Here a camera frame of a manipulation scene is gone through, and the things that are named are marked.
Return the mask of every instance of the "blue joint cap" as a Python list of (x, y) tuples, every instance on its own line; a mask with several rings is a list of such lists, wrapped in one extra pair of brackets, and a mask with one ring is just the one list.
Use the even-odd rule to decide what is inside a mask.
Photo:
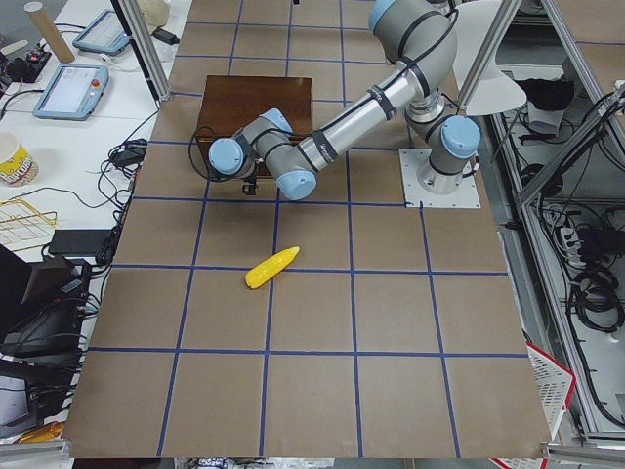
[(371, 32), (373, 32), (375, 26), (378, 25), (382, 15), (384, 15), (386, 11), (391, 8), (391, 5), (393, 5), (395, 1), (396, 0), (376, 0), (371, 13), (369, 14), (369, 30)]
[(284, 173), (275, 180), (282, 193), (289, 200), (300, 200), (316, 187), (316, 177), (310, 171), (302, 169)]
[(478, 150), (481, 133), (473, 120), (454, 115), (442, 124), (440, 137), (447, 151), (459, 159), (469, 159)]
[(293, 133), (291, 125), (289, 124), (288, 120), (286, 120), (286, 117), (282, 115), (280, 109), (276, 109), (275, 107), (273, 107), (264, 114), (261, 114), (261, 117), (264, 117), (266, 120), (275, 125), (278, 129), (283, 130), (284, 132)]
[(235, 139), (218, 139), (208, 149), (208, 160), (222, 174), (235, 174), (243, 165), (243, 149)]

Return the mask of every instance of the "cardboard tube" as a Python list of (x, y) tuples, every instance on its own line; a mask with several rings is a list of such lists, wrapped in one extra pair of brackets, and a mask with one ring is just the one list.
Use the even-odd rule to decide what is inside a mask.
[(61, 37), (59, 30), (48, 15), (48, 11), (43, 8), (41, 2), (28, 2), (23, 6), (25, 12), (30, 16), (30, 20), (37, 26), (39, 32), (46, 40), (50, 49), (55, 53), (57, 59), (62, 64), (69, 64), (74, 61), (74, 55)]

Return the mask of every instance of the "white desk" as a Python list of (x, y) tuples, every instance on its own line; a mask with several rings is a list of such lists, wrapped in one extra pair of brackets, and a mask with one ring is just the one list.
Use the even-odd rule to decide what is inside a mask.
[[(172, 0), (170, 19), (165, 28), (178, 36), (183, 33), (191, 0)], [(56, 22), (86, 25), (104, 9), (111, 8), (107, 0), (68, 0), (57, 16)], [(72, 34), (65, 34), (68, 43)], [(99, 64), (97, 56), (85, 54), (73, 49), (77, 64)], [(125, 68), (138, 68), (132, 48), (129, 46), (115, 61)], [(22, 89), (43, 89), (59, 65), (52, 56), (44, 68), (37, 83), (22, 85)], [(163, 64), (167, 75), (171, 72), (173, 61)], [(8, 94), (19, 89), (13, 84)], [(37, 119), (31, 111), (39, 99), (38, 94), (28, 94), (13, 100), (7, 114), (0, 121), (0, 130), (9, 131), (20, 139), (40, 166), (37, 178), (21, 188), (0, 187), (0, 200), (7, 200), (24, 192), (31, 192), (43, 187), (67, 189), (77, 192), (83, 200), (92, 205), (104, 201), (97, 190), (100, 165), (112, 147), (123, 142), (144, 119), (156, 111), (156, 105), (140, 71), (124, 72), (111, 70), (110, 81), (94, 114), (83, 122)], [(2, 106), (7, 98), (0, 100)], [(153, 117), (133, 136), (148, 139), (155, 122)], [(118, 188), (122, 189), (128, 181), (115, 172), (109, 176)], [(106, 181), (105, 191), (114, 193), (115, 189)], [(82, 205), (70, 193), (42, 191), (24, 198), (42, 212), (58, 212), (59, 228), (110, 228), (114, 225), (112, 204), (98, 209)], [(40, 260), (39, 248), (21, 251), (20, 256), (27, 261)], [(90, 335), (94, 320), (86, 320), (82, 333)], [(51, 417), (47, 421), (63, 420), (63, 415)], [(3, 461), (3, 468), (21, 469), (37, 467), (41, 469), (71, 467), (66, 461), (61, 465), (61, 456), (39, 456), (32, 460), (15, 462)]]

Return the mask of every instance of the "metal plate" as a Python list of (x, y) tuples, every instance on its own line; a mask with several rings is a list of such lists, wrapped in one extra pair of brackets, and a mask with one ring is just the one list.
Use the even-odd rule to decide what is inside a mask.
[[(430, 152), (429, 149), (399, 150), (406, 207), (419, 208), (423, 205), (432, 208), (480, 208), (478, 190), (473, 176), (463, 179), (458, 190), (449, 195), (436, 195), (421, 187), (417, 181), (417, 168), (421, 161), (430, 155)], [(469, 171), (471, 171), (471, 165), (467, 163), (464, 172)]]

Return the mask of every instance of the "robotic arm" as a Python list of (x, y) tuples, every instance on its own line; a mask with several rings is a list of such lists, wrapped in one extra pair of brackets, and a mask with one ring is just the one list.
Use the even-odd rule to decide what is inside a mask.
[(208, 155), (216, 180), (246, 179), (263, 160), (287, 198), (304, 198), (314, 190), (317, 172), (403, 111), (433, 150), (418, 171), (420, 183), (434, 193), (453, 192), (480, 139), (478, 126), (452, 115), (438, 90), (456, 56), (454, 23), (426, 0), (377, 0), (369, 27), (396, 66), (391, 76), (295, 147), (290, 125), (275, 108), (232, 138), (219, 139)]

